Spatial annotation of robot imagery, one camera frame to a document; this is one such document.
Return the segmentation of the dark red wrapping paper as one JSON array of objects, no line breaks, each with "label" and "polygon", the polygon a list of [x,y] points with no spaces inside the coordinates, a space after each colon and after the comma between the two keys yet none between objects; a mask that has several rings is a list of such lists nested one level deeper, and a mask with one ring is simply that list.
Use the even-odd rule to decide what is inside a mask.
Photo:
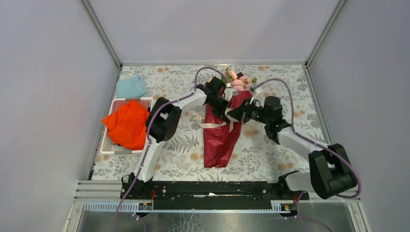
[{"label": "dark red wrapping paper", "polygon": [[222,125],[223,121],[213,114],[209,105],[205,109],[204,123],[218,125],[216,128],[203,129],[204,167],[224,168],[228,165],[241,134],[242,123]]}]

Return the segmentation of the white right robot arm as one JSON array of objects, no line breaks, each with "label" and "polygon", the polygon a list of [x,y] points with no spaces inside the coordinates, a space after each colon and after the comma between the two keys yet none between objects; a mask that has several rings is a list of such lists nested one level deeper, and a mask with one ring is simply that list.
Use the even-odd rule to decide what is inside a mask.
[{"label": "white right robot arm", "polygon": [[289,199],[296,192],[315,192],[322,199],[333,196],[343,198],[343,193],[356,188],[352,198],[362,191],[362,182],[353,170],[344,147],[328,145],[298,133],[282,115],[282,105],[277,97],[267,97],[263,105],[245,99],[239,107],[226,110],[229,119],[240,123],[254,120],[264,124],[266,136],[304,157],[308,171],[293,171],[278,178],[277,192]]}]

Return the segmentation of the cream ribbon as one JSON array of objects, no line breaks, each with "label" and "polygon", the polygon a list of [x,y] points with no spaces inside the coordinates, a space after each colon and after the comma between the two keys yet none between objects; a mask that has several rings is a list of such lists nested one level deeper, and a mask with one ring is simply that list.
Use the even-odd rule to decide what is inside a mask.
[{"label": "cream ribbon", "polygon": [[182,108],[196,107],[207,105],[211,109],[211,116],[216,117],[216,122],[198,123],[203,129],[213,129],[228,125],[229,131],[232,131],[234,125],[243,125],[250,121],[251,116],[257,113],[261,108],[253,105],[256,100],[249,91],[239,91],[230,93],[230,99],[223,98],[217,94],[208,94],[197,91],[187,100],[180,100]]}]

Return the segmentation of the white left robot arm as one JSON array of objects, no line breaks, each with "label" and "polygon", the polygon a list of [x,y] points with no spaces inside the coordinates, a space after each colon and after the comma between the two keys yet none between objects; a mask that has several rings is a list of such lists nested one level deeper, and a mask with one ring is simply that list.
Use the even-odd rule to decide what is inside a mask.
[{"label": "white left robot arm", "polygon": [[139,163],[133,171],[136,182],[132,193],[139,199],[149,195],[147,183],[153,178],[154,167],[163,146],[175,134],[183,111],[207,104],[216,111],[217,116],[228,122],[225,111],[238,91],[227,86],[222,80],[213,77],[205,84],[198,84],[194,90],[175,100],[160,97],[155,101],[146,120],[146,142]]}]

